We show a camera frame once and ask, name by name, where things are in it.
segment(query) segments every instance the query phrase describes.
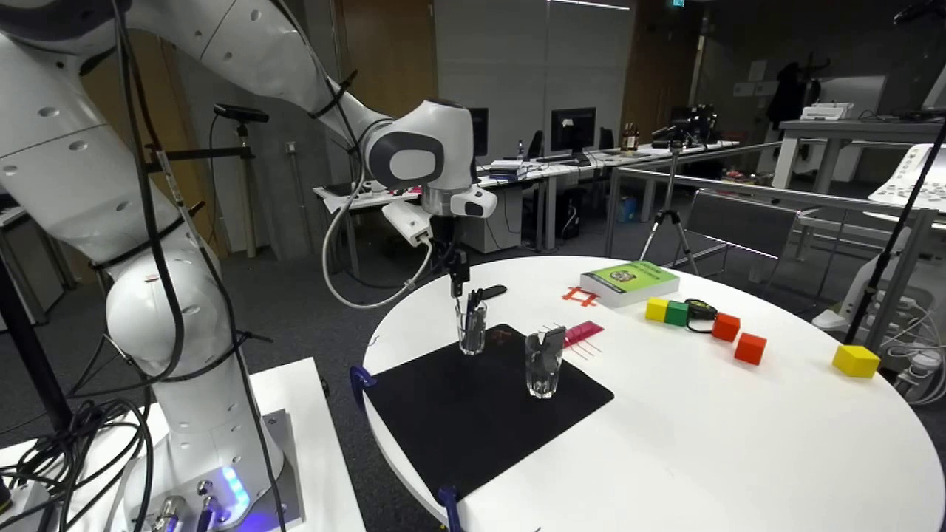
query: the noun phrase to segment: green book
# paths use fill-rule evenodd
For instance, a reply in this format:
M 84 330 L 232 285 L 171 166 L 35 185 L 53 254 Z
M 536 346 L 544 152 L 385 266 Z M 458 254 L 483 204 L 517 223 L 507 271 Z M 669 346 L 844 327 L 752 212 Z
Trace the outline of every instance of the green book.
M 675 293 L 680 285 L 680 278 L 656 262 L 629 260 L 629 262 L 582 271 L 579 282 L 586 293 L 595 293 L 598 302 L 604 302 L 606 306 L 625 306 L 632 302 Z

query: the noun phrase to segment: glass cup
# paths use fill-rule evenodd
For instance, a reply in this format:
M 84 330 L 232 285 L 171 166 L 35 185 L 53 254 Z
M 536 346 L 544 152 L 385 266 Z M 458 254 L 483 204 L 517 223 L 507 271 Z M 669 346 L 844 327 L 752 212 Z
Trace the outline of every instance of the glass cup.
M 536 398 L 554 398 L 560 389 L 563 371 L 563 347 L 566 347 L 566 327 L 554 327 L 544 336 L 526 336 L 526 389 Z
M 461 353 L 480 353 L 484 347 L 484 306 L 473 306 L 471 313 L 458 313 L 461 339 L 456 343 Z

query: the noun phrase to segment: round white table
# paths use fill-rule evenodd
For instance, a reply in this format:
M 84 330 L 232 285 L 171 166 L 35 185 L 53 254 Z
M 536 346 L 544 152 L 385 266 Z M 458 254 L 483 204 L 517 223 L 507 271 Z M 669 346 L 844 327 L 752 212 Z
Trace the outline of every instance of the round white table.
M 836 339 L 805 319 L 706 278 L 680 274 L 669 299 L 706 299 L 768 336 L 761 367 L 734 343 L 566 302 L 601 257 L 523 257 L 473 269 L 471 285 L 507 282 L 487 325 L 523 333 L 595 319 L 604 330 L 566 358 L 616 398 L 461 498 L 468 532 L 889 532 L 941 528 L 943 472 L 918 412 L 884 378 L 832 367 Z M 456 343 L 446 278 L 400 302 L 363 367 L 385 371 Z M 368 418 L 400 480 L 446 522 L 368 398 Z

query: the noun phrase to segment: gray carpet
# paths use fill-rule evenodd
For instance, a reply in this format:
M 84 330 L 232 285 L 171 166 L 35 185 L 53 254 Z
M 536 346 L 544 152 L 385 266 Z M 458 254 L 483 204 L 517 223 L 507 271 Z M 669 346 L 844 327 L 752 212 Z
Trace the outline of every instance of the gray carpet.
M 402 279 L 415 262 L 419 260 L 409 251 L 400 237 L 385 231 L 385 223 L 362 228 L 362 262 L 363 278 L 372 279 Z M 647 223 L 622 223 L 616 257 L 635 257 L 647 237 Z M 604 223 L 589 220 L 579 238 L 569 238 L 557 248 L 560 254 L 604 254 Z M 498 257 L 523 257 L 533 254 L 530 241 L 514 251 L 504 251 Z M 672 228 L 656 234 L 656 245 L 651 260 L 672 262 L 678 257 L 678 237 Z M 860 260 L 841 257 L 832 266 L 824 294 L 836 299 L 847 290 L 847 279 L 857 269 Z M 756 262 L 745 257 L 730 257 L 728 271 L 756 269 Z M 787 262 L 779 269 L 776 285 L 762 290 L 762 299 L 771 299 L 799 316 L 814 316 L 823 302 L 811 293 L 823 282 L 823 254 L 811 254 L 805 262 Z M 357 299 L 377 299 L 378 290 L 368 290 L 351 279 L 351 274 L 337 271 L 337 279 L 346 293 Z M 226 260 L 226 282 L 233 294 L 241 327 L 248 327 L 269 343 L 254 339 L 245 346 L 252 368 L 279 367 L 300 358 L 316 358 L 331 417 L 341 435 L 341 445 L 356 480 L 356 492 L 363 511 L 363 522 L 372 532 L 422 532 L 440 528 L 396 480 L 378 455 L 372 435 L 368 432 L 363 417 L 357 412 L 346 368 L 362 361 L 363 346 L 385 316 L 385 311 L 356 313 L 337 303 L 320 278 L 316 257 L 306 260 L 276 260 L 276 257 L 232 257 Z M 63 378 L 71 384 L 87 361 L 96 350 L 96 290 L 79 285 L 71 290 L 56 306 L 48 325 L 40 327 L 40 336 Z M 0 336 L 0 442 L 23 439 L 31 435 L 48 432 L 45 412 L 40 407 L 31 380 L 23 378 L 20 361 L 13 350 L 10 336 Z M 113 353 L 105 350 L 105 367 L 96 374 L 96 386 L 113 386 L 134 380 L 134 371 Z M 946 449 L 946 404 L 919 410 L 928 424 L 941 455 Z

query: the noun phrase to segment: red block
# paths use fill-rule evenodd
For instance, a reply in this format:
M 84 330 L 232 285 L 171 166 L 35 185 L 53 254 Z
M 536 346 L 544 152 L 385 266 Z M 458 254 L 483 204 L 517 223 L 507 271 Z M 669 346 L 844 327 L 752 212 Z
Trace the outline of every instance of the red block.
M 737 333 L 739 333 L 739 325 L 742 325 L 742 322 L 739 322 L 737 316 L 730 316 L 730 313 L 715 313 L 715 319 L 714 319 L 714 336 L 734 343 Z
M 761 367 L 762 350 L 765 350 L 765 336 L 742 333 L 737 343 L 737 361 Z

